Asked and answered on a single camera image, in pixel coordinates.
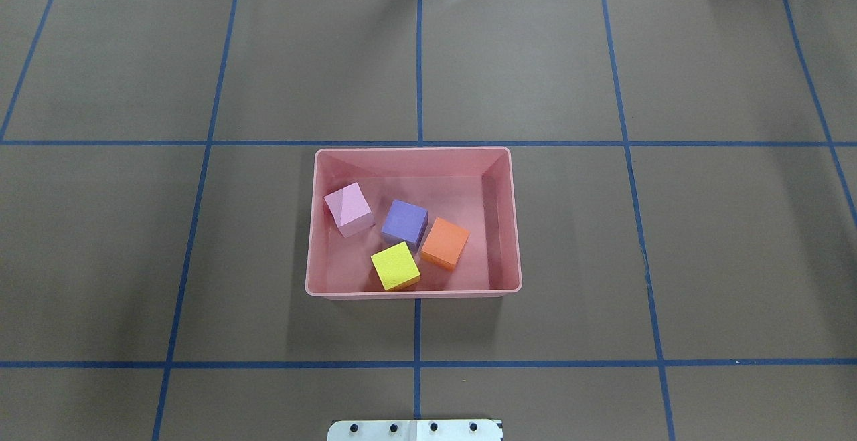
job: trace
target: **blue tape line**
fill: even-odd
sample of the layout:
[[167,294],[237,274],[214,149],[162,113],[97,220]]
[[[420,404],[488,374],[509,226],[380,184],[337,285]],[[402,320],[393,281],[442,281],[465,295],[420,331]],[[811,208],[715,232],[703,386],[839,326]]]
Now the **blue tape line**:
[[0,361],[0,369],[532,369],[857,365],[857,358],[579,359],[579,361]]
[[0,145],[23,146],[203,146],[205,140],[3,140]]
[[[828,147],[828,142],[698,141],[698,140],[0,140],[19,146],[367,146],[367,147]],[[855,147],[857,142],[833,142]]]
[[[616,94],[616,108],[619,112],[619,126],[622,130],[622,141],[625,143],[625,164],[628,170],[628,182],[631,186],[631,202],[634,206],[634,220],[637,222],[637,240],[639,240],[640,252],[643,254],[643,268],[645,269],[646,294],[649,298],[649,317],[651,318],[652,337],[655,341],[655,355],[658,361],[664,360],[664,349],[661,346],[661,328],[657,321],[657,308],[655,306],[655,289],[651,283],[651,270],[649,269],[649,252],[645,245],[645,233],[643,233],[643,218],[640,214],[639,196],[637,196],[637,180],[634,176],[633,159],[631,159],[631,145],[628,140],[628,126],[625,122],[625,105],[622,102],[622,91],[619,87],[619,69],[616,66],[616,53],[613,47],[613,32],[610,27],[610,13],[607,0],[601,0],[604,14],[604,30],[607,35],[607,48],[610,53],[610,69],[613,71],[613,89]],[[660,365],[658,375],[661,378],[661,397],[664,399],[664,416],[667,423],[667,435],[670,441],[676,441],[676,429],[673,423],[673,409],[670,403],[670,389],[667,386],[667,371]]]
[[0,361],[0,369],[163,369],[154,361]]
[[621,147],[625,143],[619,140],[579,140],[579,141],[538,141],[538,140],[426,140],[422,142],[426,146],[437,147],[481,147],[481,146],[506,146],[506,147]]
[[740,367],[741,365],[857,365],[857,358],[665,359],[666,367]]
[[656,359],[618,359],[617,361],[423,361],[426,369],[531,369],[539,367],[657,367]]
[[789,29],[792,32],[792,41],[795,42],[795,50],[798,54],[798,60],[801,60],[801,68],[806,78],[806,84],[809,86],[809,92],[812,95],[812,102],[815,104],[815,111],[818,113],[818,121],[821,122],[821,129],[824,131],[824,138],[827,139],[830,148],[830,156],[833,158],[833,164],[836,167],[836,174],[839,175],[839,183],[842,186],[842,191],[845,193],[845,200],[848,201],[848,209],[851,211],[851,220],[857,226],[857,209],[854,208],[854,198],[851,197],[851,190],[848,188],[848,182],[845,180],[845,172],[842,170],[842,164],[839,163],[839,155],[836,154],[836,148],[833,145],[833,137],[830,135],[830,128],[827,125],[827,120],[824,118],[824,110],[821,108],[821,100],[818,100],[818,93],[815,90],[815,84],[812,82],[812,75],[809,72],[809,66],[806,66],[806,59],[801,47],[801,40],[798,38],[798,30],[795,26],[795,20],[792,17],[792,7],[789,0],[783,0],[783,7],[786,9],[786,18],[789,20]]
[[169,367],[163,369],[161,389],[158,395],[158,410],[155,411],[154,428],[152,428],[152,441],[158,441],[158,438],[160,438],[160,426],[163,421],[163,405],[165,405],[166,402],[166,389],[169,386],[169,374],[171,374],[171,369]]
[[413,140],[214,140],[214,146],[368,146],[368,147],[414,147]]
[[410,369],[411,361],[176,361],[174,369]]
[[414,300],[414,419],[422,417],[422,300]]
[[30,43],[30,50],[27,51],[27,59],[24,59],[24,66],[21,67],[21,74],[18,75],[18,82],[15,84],[15,89],[12,90],[12,99],[9,100],[9,108],[6,109],[6,116],[3,117],[3,126],[0,126],[0,140],[6,135],[6,129],[9,128],[9,121],[12,120],[12,112],[15,110],[15,103],[18,103],[18,94],[21,94],[21,87],[24,85],[24,78],[27,77],[27,70],[30,69],[30,63],[33,61],[33,55],[36,53],[36,45],[39,44],[39,38],[42,35],[42,30],[45,29],[45,23],[48,19],[48,13],[51,11],[53,0],[48,0],[45,4],[45,11],[42,11],[42,18],[39,20],[39,27],[36,28],[36,33],[33,36],[33,42]]
[[[193,201],[193,215],[190,219],[190,232],[187,234],[187,246],[184,251],[184,263],[181,265],[181,280],[178,284],[178,295],[175,297],[175,312],[172,316],[172,328],[169,330],[169,343],[166,351],[166,362],[171,363],[175,353],[175,340],[178,337],[178,325],[181,320],[181,307],[184,304],[184,292],[187,286],[187,273],[190,271],[190,258],[193,253],[193,241],[196,239],[196,227],[200,217],[200,206],[202,205],[202,192],[205,190],[206,175],[208,175],[208,161],[211,157],[212,139],[214,139],[214,128],[217,124],[218,107],[220,106],[220,91],[223,88],[223,78],[226,75],[226,62],[229,60],[229,45],[232,41],[232,27],[235,24],[235,11],[238,8],[238,0],[232,0],[232,8],[229,13],[229,23],[226,26],[226,39],[223,44],[223,55],[220,59],[220,72],[218,72],[217,86],[214,90],[214,102],[212,103],[211,121],[208,123],[208,136],[206,137],[206,150],[202,155],[202,167],[200,169],[200,180],[196,187],[196,199]],[[169,388],[169,370],[163,369],[160,396],[158,399],[158,410],[155,412],[155,422],[152,429],[152,439],[157,441],[160,436],[160,426],[163,419],[163,407],[166,404],[167,389]]]
[[422,0],[416,0],[416,141],[422,144]]
[[826,147],[827,142],[631,140],[633,147]]

